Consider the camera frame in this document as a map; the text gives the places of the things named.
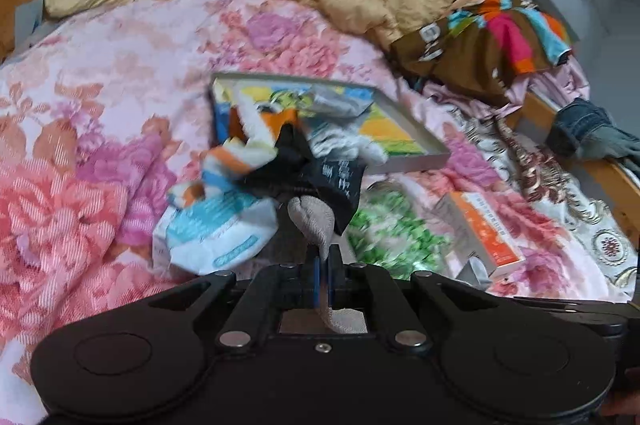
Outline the person's right hand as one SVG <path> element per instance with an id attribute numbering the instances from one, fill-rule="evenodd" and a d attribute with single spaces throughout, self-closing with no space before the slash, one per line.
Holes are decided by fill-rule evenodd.
<path id="1" fill-rule="evenodd" d="M 640 370 L 638 367 L 624 373 L 622 380 L 613 388 L 600 408 L 603 416 L 633 416 L 639 423 Z"/>

